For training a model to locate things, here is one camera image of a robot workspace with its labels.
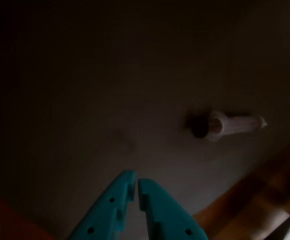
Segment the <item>wooden floor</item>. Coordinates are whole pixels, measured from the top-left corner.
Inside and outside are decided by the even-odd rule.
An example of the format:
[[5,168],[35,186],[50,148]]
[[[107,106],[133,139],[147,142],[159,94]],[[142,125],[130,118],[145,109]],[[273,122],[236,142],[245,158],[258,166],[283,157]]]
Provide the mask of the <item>wooden floor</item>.
[[213,240],[265,239],[290,216],[290,146],[194,218]]

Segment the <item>hole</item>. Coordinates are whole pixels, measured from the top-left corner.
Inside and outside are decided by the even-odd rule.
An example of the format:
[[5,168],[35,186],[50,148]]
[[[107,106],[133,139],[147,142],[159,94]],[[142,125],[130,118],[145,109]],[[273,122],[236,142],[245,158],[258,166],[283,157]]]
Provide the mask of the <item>hole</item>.
[[191,230],[190,230],[189,228],[187,228],[187,229],[185,230],[185,233],[186,233],[187,235],[191,235],[191,234],[192,234],[192,232],[191,232]]
[[88,228],[88,234],[92,234],[95,231],[95,229],[91,226]]

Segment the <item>teal plastic part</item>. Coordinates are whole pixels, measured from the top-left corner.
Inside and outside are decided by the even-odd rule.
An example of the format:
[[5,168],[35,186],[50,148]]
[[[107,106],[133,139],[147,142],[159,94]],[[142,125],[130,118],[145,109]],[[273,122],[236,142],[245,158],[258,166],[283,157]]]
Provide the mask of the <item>teal plastic part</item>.
[[149,240],[208,240],[196,221],[155,181],[139,179],[138,194]]
[[97,199],[70,240],[116,240],[125,229],[128,202],[134,199],[135,172],[122,172]]

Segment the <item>teal plastic object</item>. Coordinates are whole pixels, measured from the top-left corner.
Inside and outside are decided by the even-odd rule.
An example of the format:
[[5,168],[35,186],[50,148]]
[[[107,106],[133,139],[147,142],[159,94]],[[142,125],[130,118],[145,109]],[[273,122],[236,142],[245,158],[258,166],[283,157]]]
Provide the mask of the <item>teal plastic object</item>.
[[208,240],[196,221],[155,181],[139,179],[138,194],[149,240]]
[[116,177],[70,235],[70,240],[116,240],[125,229],[128,202],[134,199],[135,172]]

